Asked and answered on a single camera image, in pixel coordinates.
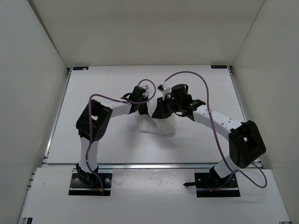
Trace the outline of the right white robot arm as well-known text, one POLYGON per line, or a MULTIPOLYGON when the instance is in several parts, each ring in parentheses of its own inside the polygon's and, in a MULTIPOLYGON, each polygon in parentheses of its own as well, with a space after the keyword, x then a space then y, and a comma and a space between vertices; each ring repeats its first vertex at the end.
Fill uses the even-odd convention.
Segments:
POLYGON ((266 152, 266 147, 255 122, 241 122, 208 107, 207 102, 193 99, 188 85, 177 84, 171 88, 160 84, 161 97, 157 99, 154 118, 166 119, 172 114, 187 117, 220 134, 229 144, 228 156, 210 169, 209 181, 215 187, 226 182, 231 173, 244 169, 266 152))

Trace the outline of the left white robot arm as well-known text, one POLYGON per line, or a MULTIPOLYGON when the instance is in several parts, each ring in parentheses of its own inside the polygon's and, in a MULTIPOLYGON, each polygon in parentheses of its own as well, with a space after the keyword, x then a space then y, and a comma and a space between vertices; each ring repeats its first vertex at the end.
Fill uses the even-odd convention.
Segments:
POLYGON ((148 86, 135 86, 132 93, 121 99, 100 103, 92 99, 79 119, 76 128, 81 141, 81 160, 76 164, 81 180, 92 186, 98 179, 97 151, 99 140, 104 136, 111 118, 136 112, 148 100, 148 86))

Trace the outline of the white skirt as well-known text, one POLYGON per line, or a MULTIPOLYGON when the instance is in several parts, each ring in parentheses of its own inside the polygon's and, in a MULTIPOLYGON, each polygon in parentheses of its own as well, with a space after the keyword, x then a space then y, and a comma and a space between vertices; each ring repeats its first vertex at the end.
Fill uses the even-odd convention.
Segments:
POLYGON ((158 91, 153 99, 145 104, 143 112, 135 112, 135 119, 139 132, 155 134, 174 134, 175 118, 173 115, 165 118, 165 113, 161 109, 163 106, 163 93, 158 91))

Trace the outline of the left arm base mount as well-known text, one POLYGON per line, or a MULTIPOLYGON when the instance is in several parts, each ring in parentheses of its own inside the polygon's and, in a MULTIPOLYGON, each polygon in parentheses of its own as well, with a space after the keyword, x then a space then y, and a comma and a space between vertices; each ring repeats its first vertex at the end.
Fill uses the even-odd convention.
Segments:
POLYGON ((72 171, 69 185, 71 196, 110 196, 112 187, 113 171, 107 169, 95 169, 101 182, 93 173, 82 171, 79 165, 72 171))

